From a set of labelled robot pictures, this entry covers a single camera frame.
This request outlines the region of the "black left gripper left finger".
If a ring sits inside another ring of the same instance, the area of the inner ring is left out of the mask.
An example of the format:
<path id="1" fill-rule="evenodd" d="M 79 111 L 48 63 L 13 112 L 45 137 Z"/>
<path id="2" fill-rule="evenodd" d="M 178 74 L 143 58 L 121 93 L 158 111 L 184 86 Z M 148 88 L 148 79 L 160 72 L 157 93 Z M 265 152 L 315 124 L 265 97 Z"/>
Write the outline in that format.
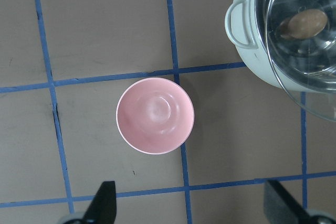
<path id="1" fill-rule="evenodd" d="M 113 224 L 117 215 L 117 198 L 114 181 L 103 182 L 86 210 L 84 223 Z"/>

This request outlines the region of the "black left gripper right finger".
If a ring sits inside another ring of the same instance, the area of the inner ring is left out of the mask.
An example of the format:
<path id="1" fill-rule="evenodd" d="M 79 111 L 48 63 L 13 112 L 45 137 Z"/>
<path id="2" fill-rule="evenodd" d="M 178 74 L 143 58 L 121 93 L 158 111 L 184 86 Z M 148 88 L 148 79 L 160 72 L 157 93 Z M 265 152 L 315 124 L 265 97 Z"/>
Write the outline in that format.
<path id="1" fill-rule="evenodd" d="M 265 182 L 263 206 L 269 223 L 309 223 L 309 214 L 277 180 Z"/>

